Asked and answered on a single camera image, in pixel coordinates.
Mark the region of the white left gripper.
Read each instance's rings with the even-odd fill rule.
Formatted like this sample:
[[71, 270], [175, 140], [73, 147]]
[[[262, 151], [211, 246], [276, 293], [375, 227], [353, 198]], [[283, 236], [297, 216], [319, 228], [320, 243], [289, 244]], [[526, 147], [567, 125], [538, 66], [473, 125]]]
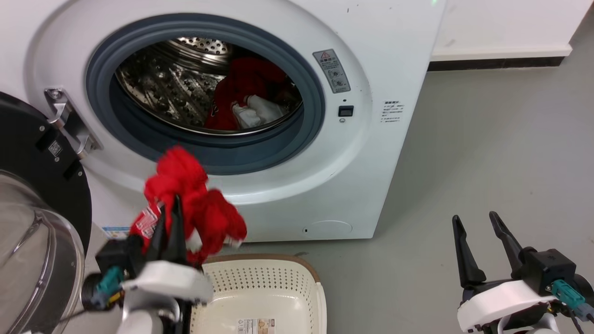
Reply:
[[[184, 217], [179, 195], [174, 197], [169, 215], [167, 246], [165, 206], [161, 205], [159, 209], [161, 215], [146, 250], [147, 263], [136, 278], [122, 283], [123, 290], [141, 290], [199, 304], [212, 302], [214, 287], [210, 277], [187, 265]], [[166, 261], [160, 260], [164, 249]]]

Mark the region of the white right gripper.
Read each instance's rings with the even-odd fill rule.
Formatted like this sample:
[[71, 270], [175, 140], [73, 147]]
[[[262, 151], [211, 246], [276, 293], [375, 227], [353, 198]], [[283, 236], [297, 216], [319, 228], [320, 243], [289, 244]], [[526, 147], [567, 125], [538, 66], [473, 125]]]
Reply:
[[[498, 287], [481, 292], [464, 302], [458, 308], [458, 323], [463, 332], [474, 329], [476, 325], [488, 325], [493, 321], [499, 321], [539, 303], [557, 300], [556, 296], [552, 294], [540, 296], [522, 281], [535, 276], [533, 265], [526, 262], [526, 256], [532, 256], [535, 249], [531, 246], [521, 247], [497, 212], [490, 211], [489, 218], [497, 238], [504, 246], [511, 266], [510, 277], [519, 281], [502, 283]], [[475, 286], [482, 285], [486, 281], [486, 275], [483, 270], [478, 268], [467, 243], [467, 233], [459, 215], [455, 214], [452, 217], [452, 230], [461, 287], [473, 289]]]

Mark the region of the red garment with white label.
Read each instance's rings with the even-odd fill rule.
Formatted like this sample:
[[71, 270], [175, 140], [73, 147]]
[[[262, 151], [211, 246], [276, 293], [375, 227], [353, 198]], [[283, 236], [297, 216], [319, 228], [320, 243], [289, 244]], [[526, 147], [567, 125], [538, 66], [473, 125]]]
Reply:
[[207, 182], [207, 173], [192, 154], [180, 146], [168, 149], [158, 160], [155, 174], [146, 180], [147, 206], [132, 223], [129, 236], [140, 237], [142, 251], [147, 252], [159, 218], [165, 220], [165, 231], [170, 233], [179, 199], [183, 245], [191, 264], [203, 264], [226, 241], [242, 243], [247, 236], [244, 218]]

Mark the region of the cream perforated laundry basket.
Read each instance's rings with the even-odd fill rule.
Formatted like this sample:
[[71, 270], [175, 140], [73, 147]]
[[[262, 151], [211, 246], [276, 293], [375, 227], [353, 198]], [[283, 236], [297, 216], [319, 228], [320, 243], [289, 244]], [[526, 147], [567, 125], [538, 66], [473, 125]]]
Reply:
[[272, 318], [276, 334], [327, 334], [320, 277], [305, 260], [278, 254], [212, 257], [203, 264], [214, 298], [193, 309], [190, 334], [236, 334], [238, 319]]

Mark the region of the paper label on basket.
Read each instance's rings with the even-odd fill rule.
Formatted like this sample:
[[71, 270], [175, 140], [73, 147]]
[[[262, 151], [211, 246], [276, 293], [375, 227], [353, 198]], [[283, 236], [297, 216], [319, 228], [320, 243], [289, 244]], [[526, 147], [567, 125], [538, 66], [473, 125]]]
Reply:
[[244, 318], [236, 323], [236, 334], [276, 334], [276, 321], [272, 318]]

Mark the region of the white front-load washing machine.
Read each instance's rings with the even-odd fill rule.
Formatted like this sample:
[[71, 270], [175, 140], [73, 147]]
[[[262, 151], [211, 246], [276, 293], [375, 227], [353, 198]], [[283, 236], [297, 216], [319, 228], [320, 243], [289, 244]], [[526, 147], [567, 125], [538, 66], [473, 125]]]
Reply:
[[[350, 224], [345, 239], [371, 238], [445, 7], [445, 0], [0, 0], [0, 92], [46, 118], [43, 91], [66, 90], [103, 146], [79, 159], [91, 222], [129, 226], [146, 206], [144, 184], [165, 152], [156, 161], [136, 154], [97, 118], [86, 94], [96, 49], [130, 23], [170, 13], [206, 13], [261, 28], [314, 69], [324, 92], [323, 125], [305, 150], [274, 167], [235, 175], [205, 170], [208, 186], [243, 216], [247, 242], [316, 240], [303, 228], [325, 220]], [[332, 92], [312, 55], [327, 49], [339, 57], [351, 91]], [[405, 104], [400, 122], [380, 123], [383, 102], [392, 100]], [[354, 116], [339, 117], [343, 105], [353, 105]]]

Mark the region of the perforated steel washer drum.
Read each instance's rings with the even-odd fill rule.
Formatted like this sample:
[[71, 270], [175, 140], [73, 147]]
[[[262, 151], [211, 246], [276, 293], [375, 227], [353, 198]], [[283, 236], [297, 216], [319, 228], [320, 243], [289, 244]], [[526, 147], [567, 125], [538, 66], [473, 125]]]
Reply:
[[262, 133], [287, 123], [303, 107], [303, 97], [289, 77], [290, 93], [284, 105], [289, 113], [268, 125], [239, 131], [217, 131], [203, 125], [218, 82], [238, 58], [269, 59], [226, 41], [191, 36], [158, 42], [134, 52], [115, 76], [125, 93], [153, 118], [187, 132], [210, 136]]

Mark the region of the metal door hinge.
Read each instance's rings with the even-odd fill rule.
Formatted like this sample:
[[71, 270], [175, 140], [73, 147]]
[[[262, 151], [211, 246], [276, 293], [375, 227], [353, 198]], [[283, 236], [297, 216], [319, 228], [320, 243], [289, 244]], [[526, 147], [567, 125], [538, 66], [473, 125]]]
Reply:
[[83, 120], [66, 90], [51, 87], [45, 89], [43, 93], [50, 108], [47, 120], [65, 135], [79, 159], [82, 160], [91, 153], [102, 150], [103, 146], [95, 136], [95, 132]]

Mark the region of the round filter cover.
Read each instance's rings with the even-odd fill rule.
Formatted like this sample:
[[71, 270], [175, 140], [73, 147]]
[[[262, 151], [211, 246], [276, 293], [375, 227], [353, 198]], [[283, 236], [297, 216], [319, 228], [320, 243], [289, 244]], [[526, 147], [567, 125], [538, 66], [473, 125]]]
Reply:
[[311, 239], [329, 240], [345, 239], [353, 230], [353, 227], [342, 221], [325, 220], [318, 221], [303, 228], [303, 234]]

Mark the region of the black round glass washer door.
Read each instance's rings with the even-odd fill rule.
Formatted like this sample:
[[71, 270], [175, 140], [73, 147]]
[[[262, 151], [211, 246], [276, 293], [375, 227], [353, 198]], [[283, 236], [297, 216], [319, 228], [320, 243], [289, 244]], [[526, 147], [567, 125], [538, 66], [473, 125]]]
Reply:
[[65, 136], [0, 92], [0, 334], [61, 334], [74, 312], [91, 196]]

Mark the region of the grey rubber door gasket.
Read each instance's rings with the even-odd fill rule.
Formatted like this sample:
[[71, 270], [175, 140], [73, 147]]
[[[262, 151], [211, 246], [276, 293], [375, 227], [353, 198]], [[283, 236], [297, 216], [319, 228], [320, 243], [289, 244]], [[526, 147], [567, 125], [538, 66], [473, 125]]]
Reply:
[[[303, 105], [284, 125], [254, 135], [199, 135], [149, 116], [117, 86], [117, 66], [142, 47], [186, 34], [223, 38], [268, 57], [295, 82]], [[293, 47], [261, 28], [206, 13], [153, 16], [114, 32], [89, 62], [86, 94], [102, 125], [132, 152], [156, 161], [180, 144], [214, 175], [254, 173], [288, 161], [314, 140], [325, 116], [320, 80]]]

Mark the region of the small text sticker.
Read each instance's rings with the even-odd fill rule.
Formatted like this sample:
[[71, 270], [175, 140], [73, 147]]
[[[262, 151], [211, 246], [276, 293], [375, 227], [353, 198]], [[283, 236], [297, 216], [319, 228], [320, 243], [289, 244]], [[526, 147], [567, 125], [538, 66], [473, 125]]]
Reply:
[[400, 122], [405, 110], [401, 101], [384, 101], [381, 108], [380, 123]]

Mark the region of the red garment with white print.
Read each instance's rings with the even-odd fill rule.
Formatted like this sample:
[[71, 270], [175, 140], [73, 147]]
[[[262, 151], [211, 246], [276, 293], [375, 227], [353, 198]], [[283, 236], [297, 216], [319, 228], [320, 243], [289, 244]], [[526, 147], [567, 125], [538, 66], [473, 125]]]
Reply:
[[243, 102], [249, 95], [284, 105], [290, 93], [289, 77], [276, 64], [258, 58], [238, 58], [231, 62], [228, 75], [216, 85], [204, 127], [217, 131], [239, 131], [239, 123], [231, 110], [235, 102]]

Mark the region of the black baseboard strip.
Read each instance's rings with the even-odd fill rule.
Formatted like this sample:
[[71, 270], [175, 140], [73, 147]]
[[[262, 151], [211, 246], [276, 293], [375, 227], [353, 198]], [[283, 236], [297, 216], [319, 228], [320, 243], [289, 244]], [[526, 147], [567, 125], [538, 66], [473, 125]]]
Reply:
[[497, 58], [431, 61], [428, 72], [435, 71], [468, 71], [468, 70], [499, 70], [520, 68], [547, 68], [560, 66], [566, 59], [564, 56], [534, 57], [534, 58]]

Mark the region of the grey warning sticker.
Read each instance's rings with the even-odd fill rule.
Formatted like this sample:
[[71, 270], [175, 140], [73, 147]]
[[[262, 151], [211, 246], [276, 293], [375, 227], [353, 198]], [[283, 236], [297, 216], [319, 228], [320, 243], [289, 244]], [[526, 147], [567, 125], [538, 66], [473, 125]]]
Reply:
[[351, 91], [346, 72], [334, 49], [315, 51], [312, 55], [324, 72], [334, 94]]

